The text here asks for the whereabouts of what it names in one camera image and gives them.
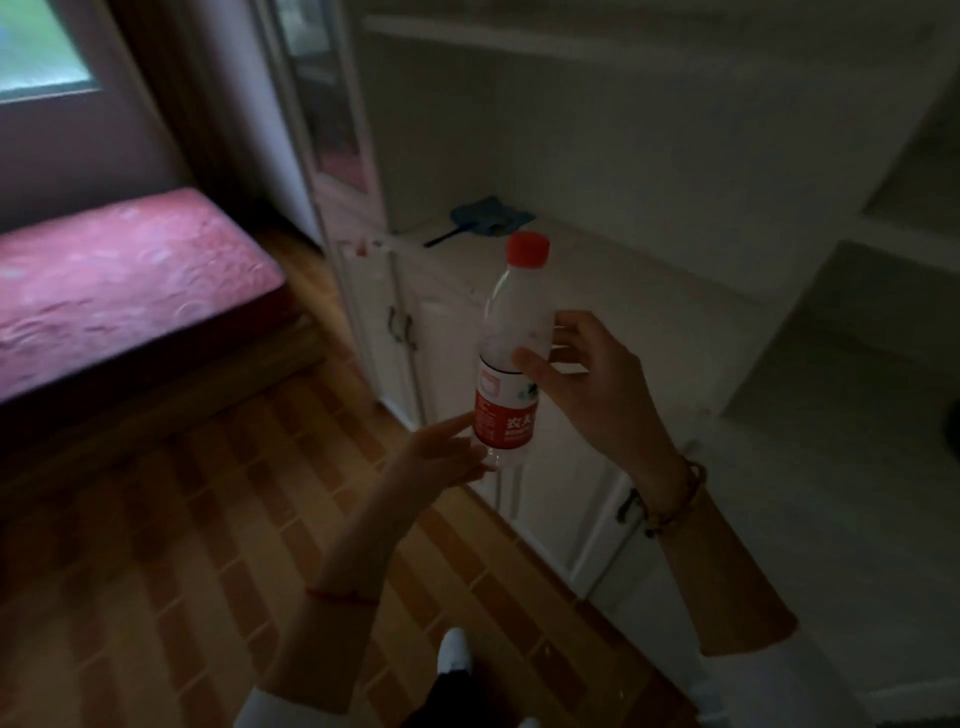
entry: red string bracelet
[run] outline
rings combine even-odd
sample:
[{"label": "red string bracelet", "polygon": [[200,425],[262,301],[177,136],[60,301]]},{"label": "red string bracelet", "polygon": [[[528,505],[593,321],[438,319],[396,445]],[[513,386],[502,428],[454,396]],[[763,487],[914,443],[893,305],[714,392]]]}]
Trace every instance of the red string bracelet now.
[{"label": "red string bracelet", "polygon": [[317,601],[325,601],[331,604],[347,604],[351,607],[378,607],[380,606],[379,599],[367,599],[364,596],[360,596],[357,592],[353,592],[348,595],[335,595],[330,592],[325,592],[323,589],[316,589],[315,587],[306,586],[303,587],[303,591],[312,599]]}]

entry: black pants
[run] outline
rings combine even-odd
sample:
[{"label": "black pants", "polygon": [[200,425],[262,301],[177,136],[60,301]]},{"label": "black pants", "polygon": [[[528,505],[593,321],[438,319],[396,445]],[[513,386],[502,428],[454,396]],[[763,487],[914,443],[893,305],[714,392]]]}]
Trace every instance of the black pants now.
[{"label": "black pants", "polygon": [[470,673],[463,669],[437,676],[423,707],[403,722],[403,728],[489,728],[487,705]]}]

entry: plastic water bottle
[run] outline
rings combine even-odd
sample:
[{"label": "plastic water bottle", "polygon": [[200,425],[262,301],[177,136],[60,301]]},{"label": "plastic water bottle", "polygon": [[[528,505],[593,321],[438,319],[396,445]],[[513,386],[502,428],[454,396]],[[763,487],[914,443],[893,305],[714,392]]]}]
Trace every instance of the plastic water bottle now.
[{"label": "plastic water bottle", "polygon": [[507,271],[484,307],[473,407],[473,439],[487,448],[484,463],[521,464],[537,415],[537,385],[510,357],[526,347],[546,358],[553,341],[554,308],[543,280],[550,241],[538,232],[515,232],[507,241]]}]

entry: white sleeve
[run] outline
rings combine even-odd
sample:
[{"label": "white sleeve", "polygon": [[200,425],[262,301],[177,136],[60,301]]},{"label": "white sleeve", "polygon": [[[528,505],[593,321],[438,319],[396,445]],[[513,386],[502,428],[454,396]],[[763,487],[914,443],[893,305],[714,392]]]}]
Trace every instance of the white sleeve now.
[{"label": "white sleeve", "polygon": [[233,728],[347,728],[347,716],[335,716],[254,688]]},{"label": "white sleeve", "polygon": [[873,728],[856,695],[803,630],[758,652],[701,661],[734,728]]}]

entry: bottle label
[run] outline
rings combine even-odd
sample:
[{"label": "bottle label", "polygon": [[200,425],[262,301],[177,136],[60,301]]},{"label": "bottle label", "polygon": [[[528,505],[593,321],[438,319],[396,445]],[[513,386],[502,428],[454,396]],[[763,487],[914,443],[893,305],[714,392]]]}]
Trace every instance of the bottle label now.
[{"label": "bottle label", "polygon": [[537,385],[520,372],[501,372],[480,359],[473,432],[488,448],[515,449],[534,436]]}]

